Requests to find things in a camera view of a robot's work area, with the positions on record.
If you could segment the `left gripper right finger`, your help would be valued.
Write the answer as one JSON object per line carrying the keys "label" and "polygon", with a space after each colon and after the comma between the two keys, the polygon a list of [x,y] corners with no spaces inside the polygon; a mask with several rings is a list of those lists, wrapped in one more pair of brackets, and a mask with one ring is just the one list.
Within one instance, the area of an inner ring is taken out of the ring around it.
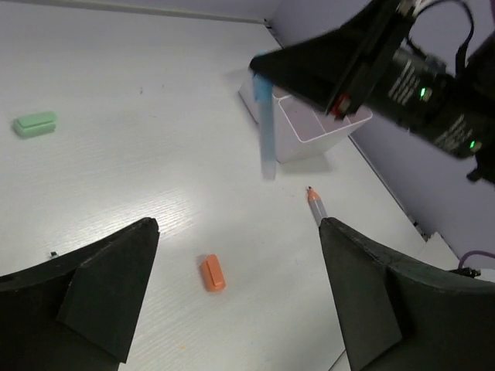
{"label": "left gripper right finger", "polygon": [[492,282],[423,263],[336,218],[319,235],[351,369],[494,368]]}

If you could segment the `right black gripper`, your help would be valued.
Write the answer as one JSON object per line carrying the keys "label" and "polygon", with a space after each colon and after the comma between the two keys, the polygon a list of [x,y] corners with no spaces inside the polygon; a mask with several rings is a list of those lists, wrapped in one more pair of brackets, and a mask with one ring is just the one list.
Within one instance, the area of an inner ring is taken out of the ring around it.
{"label": "right black gripper", "polygon": [[409,30],[409,1],[371,1],[339,28],[256,56],[249,67],[341,119],[364,104]]}

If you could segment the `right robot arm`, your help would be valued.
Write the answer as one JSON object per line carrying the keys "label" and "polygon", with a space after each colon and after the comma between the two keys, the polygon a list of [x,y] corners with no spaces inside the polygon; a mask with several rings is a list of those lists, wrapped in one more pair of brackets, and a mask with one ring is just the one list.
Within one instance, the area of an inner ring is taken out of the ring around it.
{"label": "right robot arm", "polygon": [[251,70],[323,114],[369,107],[457,159],[471,182],[494,180],[494,38],[462,43],[454,73],[415,45],[413,1],[372,1],[321,36],[256,56]]}

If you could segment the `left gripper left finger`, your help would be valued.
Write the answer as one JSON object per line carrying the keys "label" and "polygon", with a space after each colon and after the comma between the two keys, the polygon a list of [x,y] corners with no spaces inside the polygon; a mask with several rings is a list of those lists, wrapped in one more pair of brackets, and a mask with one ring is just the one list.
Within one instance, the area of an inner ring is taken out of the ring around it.
{"label": "left gripper left finger", "polygon": [[116,370],[128,359],[159,242],[143,218],[1,278],[3,370]]}

